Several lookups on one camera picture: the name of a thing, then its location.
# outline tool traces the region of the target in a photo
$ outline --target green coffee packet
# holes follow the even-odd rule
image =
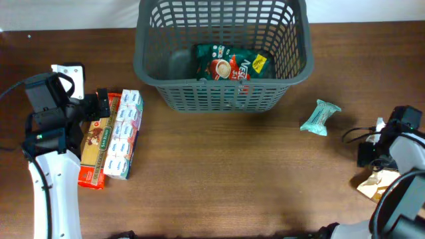
[[[197,46],[197,79],[242,80],[262,78],[270,60],[253,50],[221,44]]]

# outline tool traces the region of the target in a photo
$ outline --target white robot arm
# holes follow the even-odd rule
[[[34,186],[34,238],[48,238],[48,228],[51,238],[81,238],[77,192],[80,159],[68,150],[61,154],[53,151],[39,155],[35,161],[47,182],[49,199],[37,164],[29,163]],[[50,202],[50,215],[46,202]],[[48,216],[51,216],[51,225],[48,225]]]
[[[425,137],[417,131],[421,117],[422,112],[410,106],[398,106],[384,127],[377,126],[378,131],[364,135],[380,137],[360,144],[359,162],[364,162],[365,158],[368,162],[381,157],[390,159],[393,162],[384,167],[395,167],[401,175],[409,178],[397,180],[390,186],[393,190],[387,189],[371,220],[338,225],[331,239],[371,238],[375,219],[380,222],[377,223],[377,231],[382,238],[425,237],[425,224],[417,217],[425,202]]]
[[[23,81],[34,109],[25,124],[22,144],[34,186],[34,238],[78,239],[77,187],[84,137],[80,126],[83,121],[110,116],[108,92],[98,89],[97,94],[84,95],[81,64],[54,66],[59,73],[39,74]],[[33,119],[38,125],[36,131],[32,129]]]

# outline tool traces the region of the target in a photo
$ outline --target brown table surface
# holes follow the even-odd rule
[[[353,185],[357,144],[340,137],[425,110],[425,22],[311,25],[315,70],[263,114],[182,114],[132,66],[134,29],[0,33],[0,92],[51,64],[82,62],[86,92],[140,90],[145,100],[129,181],[78,189],[84,238],[247,236],[316,231],[369,219],[376,204]],[[342,108],[328,136],[300,131],[316,99]],[[30,104],[23,87],[0,102],[0,143],[17,147]],[[0,154],[0,238],[33,236],[33,186],[20,150]]]

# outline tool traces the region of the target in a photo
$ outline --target gray plastic basket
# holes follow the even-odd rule
[[[197,80],[195,45],[254,49],[272,59],[267,78]],[[141,1],[134,69],[181,112],[263,112],[313,71],[304,0]]]

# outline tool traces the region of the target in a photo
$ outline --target coffee cup image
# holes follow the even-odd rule
[[[223,78],[228,78],[230,76],[230,72],[232,71],[230,64],[227,60],[219,60],[216,65],[215,71],[217,74]]]

